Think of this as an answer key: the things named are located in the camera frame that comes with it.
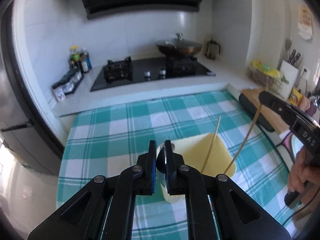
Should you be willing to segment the person right hand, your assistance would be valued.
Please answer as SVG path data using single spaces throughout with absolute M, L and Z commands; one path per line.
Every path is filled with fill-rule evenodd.
M 301 202 L 306 205 L 319 189 L 319 168 L 306 166 L 304 161 L 306 159 L 307 150 L 303 146 L 296 155 L 296 161 L 291 167 L 288 177 L 288 188 L 291 192 L 298 191 L 304 193 Z M 305 190 L 304 183 L 308 181 L 311 183 L 311 188 Z

